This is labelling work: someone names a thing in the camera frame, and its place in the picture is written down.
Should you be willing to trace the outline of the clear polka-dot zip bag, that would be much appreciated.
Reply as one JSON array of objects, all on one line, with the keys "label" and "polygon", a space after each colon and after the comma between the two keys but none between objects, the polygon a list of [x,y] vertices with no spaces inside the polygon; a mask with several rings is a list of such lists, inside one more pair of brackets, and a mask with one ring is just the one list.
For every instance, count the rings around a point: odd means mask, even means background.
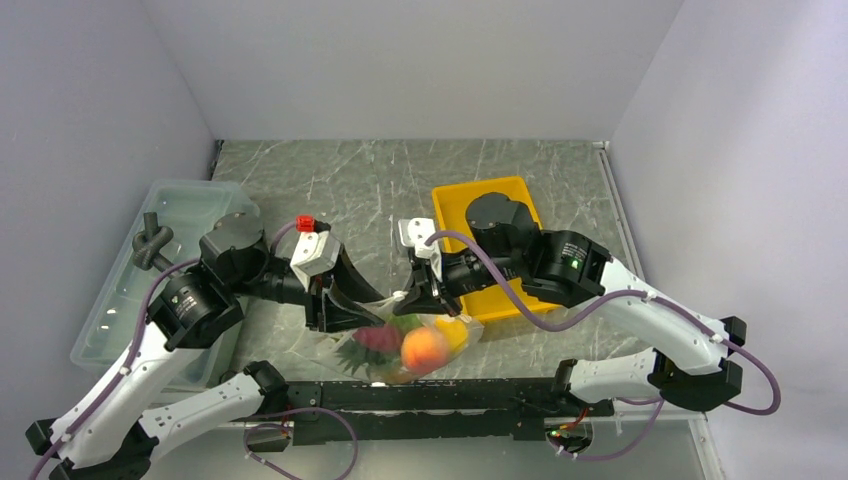
[{"label": "clear polka-dot zip bag", "polygon": [[460,314],[396,315],[401,299],[391,297],[364,308],[383,321],[339,333],[309,331],[293,352],[346,377],[384,384],[404,384],[445,368],[481,339],[484,325]]}]

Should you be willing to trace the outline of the toy peach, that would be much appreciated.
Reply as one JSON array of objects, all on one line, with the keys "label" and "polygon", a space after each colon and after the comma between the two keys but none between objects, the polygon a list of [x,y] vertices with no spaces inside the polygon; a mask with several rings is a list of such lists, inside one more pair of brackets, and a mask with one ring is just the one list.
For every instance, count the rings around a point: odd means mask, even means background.
[{"label": "toy peach", "polygon": [[408,371],[425,375],[449,362],[451,348],[445,336],[435,327],[420,327],[404,337],[400,358]]}]

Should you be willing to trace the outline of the dark red toy sweet potato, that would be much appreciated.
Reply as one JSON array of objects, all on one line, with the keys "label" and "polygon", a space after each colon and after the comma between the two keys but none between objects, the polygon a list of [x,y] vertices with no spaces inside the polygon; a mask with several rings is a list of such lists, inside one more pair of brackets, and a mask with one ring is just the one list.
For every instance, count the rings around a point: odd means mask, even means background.
[{"label": "dark red toy sweet potato", "polygon": [[384,324],[359,328],[353,333],[352,338],[369,350],[388,354],[399,350],[404,336],[393,326]]}]

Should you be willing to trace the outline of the orange toy pineapple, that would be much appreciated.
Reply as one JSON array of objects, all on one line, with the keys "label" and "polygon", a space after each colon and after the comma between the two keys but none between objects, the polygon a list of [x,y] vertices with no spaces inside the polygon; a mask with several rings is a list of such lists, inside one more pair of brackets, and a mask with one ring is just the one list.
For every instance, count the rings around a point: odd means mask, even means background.
[{"label": "orange toy pineapple", "polygon": [[401,367],[397,351],[383,353],[353,340],[344,342],[336,350],[335,358],[344,374],[363,381],[388,383]]}]

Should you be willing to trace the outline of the yellow plastic tray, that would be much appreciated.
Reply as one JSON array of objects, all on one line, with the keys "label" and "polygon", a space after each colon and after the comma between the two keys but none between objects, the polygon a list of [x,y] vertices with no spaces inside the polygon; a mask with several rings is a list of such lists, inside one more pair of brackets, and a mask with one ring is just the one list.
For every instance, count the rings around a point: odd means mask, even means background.
[{"label": "yellow plastic tray", "polygon": [[[510,200],[525,204],[534,222],[542,227],[525,180],[520,176],[510,176],[435,187],[431,196],[439,229],[453,230],[471,238],[466,210],[476,198],[487,193],[502,193]],[[497,283],[463,295],[459,302],[464,314],[483,324],[523,316]]]}]

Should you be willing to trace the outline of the green toy lettuce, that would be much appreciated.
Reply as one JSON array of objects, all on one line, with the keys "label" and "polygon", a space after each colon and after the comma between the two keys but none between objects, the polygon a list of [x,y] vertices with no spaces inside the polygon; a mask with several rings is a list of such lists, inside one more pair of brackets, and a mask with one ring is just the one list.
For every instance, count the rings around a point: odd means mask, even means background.
[{"label": "green toy lettuce", "polygon": [[403,336],[424,325],[421,317],[416,314],[392,315],[386,323],[396,328]]}]

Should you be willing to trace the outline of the yellow toy pear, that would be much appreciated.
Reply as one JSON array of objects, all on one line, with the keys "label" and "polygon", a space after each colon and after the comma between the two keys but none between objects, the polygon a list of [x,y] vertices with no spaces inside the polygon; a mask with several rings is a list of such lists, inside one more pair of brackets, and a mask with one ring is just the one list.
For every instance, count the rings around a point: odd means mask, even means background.
[{"label": "yellow toy pear", "polygon": [[434,326],[445,337],[452,355],[458,355],[466,348],[469,340],[469,329],[462,320],[438,317]]}]

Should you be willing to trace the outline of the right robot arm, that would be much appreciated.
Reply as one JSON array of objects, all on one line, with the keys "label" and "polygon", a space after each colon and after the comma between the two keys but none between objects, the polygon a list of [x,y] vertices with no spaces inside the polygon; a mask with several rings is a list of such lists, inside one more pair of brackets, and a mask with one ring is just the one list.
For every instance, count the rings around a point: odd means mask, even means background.
[{"label": "right robot arm", "polygon": [[742,320],[680,306],[605,247],[574,231],[541,228],[527,205],[505,194],[474,199],[464,218],[469,233],[455,253],[441,249],[451,232],[431,219],[399,221],[411,273],[396,314],[456,316],[463,296],[500,287],[513,303],[528,295],[569,309],[575,322],[599,314],[646,343],[629,356],[561,362],[550,392],[564,415],[614,398],[659,398],[707,412],[740,394],[743,370],[731,355],[745,341]]}]

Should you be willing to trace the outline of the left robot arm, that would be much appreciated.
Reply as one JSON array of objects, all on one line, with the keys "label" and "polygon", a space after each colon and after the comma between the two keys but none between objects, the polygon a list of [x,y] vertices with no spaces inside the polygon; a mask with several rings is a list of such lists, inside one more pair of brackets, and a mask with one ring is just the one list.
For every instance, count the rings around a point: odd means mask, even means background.
[{"label": "left robot arm", "polygon": [[183,401],[153,406],[180,371],[244,319],[244,297],[300,306],[308,328],[319,332],[378,325],[368,305],[381,295],[329,226],[301,217],[290,228],[306,247],[293,259],[277,255],[277,242],[267,239],[257,215],[230,213],[201,237],[197,258],[174,264],[161,252],[170,229],[147,213],[132,241],[133,261],[158,276],[142,300],[133,337],[71,410],[27,429],[39,458],[36,471],[53,479],[139,479],[175,447],[223,423],[279,417],[289,386],[266,361]]}]

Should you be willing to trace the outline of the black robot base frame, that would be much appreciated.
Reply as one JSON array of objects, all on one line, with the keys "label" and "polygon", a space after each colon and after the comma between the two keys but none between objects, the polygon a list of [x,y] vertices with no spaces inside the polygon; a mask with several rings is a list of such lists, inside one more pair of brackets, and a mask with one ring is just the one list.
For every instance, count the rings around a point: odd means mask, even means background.
[{"label": "black robot base frame", "polygon": [[361,381],[287,381],[248,422],[292,427],[296,446],[365,441],[506,437],[543,441],[559,421],[587,425],[614,414],[609,400],[586,403],[554,377],[419,380],[377,386]]}]

